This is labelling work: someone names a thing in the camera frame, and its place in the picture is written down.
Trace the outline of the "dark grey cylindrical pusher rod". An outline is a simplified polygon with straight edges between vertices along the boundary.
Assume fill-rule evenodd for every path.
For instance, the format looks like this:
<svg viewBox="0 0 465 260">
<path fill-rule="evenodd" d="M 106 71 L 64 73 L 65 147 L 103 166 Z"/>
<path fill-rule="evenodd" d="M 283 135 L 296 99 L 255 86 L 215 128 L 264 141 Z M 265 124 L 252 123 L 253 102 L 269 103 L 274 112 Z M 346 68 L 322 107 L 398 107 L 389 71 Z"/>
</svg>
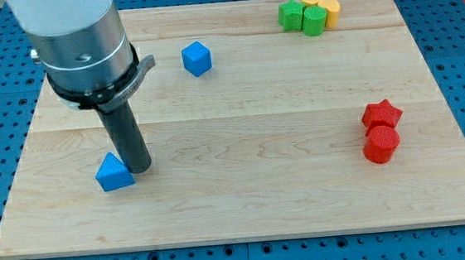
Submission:
<svg viewBox="0 0 465 260">
<path fill-rule="evenodd" d="M 99 119 L 109 134 L 121 161 L 130 173 L 143 173 L 152 162 L 128 102 L 106 113 L 98 111 Z"/>
</svg>

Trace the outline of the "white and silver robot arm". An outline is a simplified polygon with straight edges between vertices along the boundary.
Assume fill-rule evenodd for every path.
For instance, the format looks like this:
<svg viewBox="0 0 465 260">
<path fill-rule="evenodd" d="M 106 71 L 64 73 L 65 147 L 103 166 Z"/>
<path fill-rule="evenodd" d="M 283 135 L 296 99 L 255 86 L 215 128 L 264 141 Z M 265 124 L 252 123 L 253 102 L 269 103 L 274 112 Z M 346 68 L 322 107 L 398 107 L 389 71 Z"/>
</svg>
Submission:
<svg viewBox="0 0 465 260">
<path fill-rule="evenodd" d="M 131 173 L 152 159 L 128 99 L 156 61 L 139 58 L 114 0 L 6 0 L 49 85 L 77 109 L 93 109 Z"/>
</svg>

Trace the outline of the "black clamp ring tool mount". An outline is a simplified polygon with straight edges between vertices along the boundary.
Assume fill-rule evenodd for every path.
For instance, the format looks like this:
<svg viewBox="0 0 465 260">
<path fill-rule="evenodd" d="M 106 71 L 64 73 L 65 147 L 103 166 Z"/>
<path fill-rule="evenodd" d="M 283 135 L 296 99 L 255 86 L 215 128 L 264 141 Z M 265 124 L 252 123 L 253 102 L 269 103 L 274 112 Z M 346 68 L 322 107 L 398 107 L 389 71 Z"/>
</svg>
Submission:
<svg viewBox="0 0 465 260">
<path fill-rule="evenodd" d="M 156 65 L 153 55 L 147 55 L 140 60 L 133 45 L 130 44 L 129 46 L 133 53 L 133 62 L 126 70 L 126 73 L 119 76 L 109 86 L 88 92 L 75 92 L 61 88 L 50 75 L 47 75 L 48 83 L 58 97 L 77 110 L 94 109 L 103 113 L 110 113 L 131 98 L 143 82 L 148 71 Z"/>
</svg>

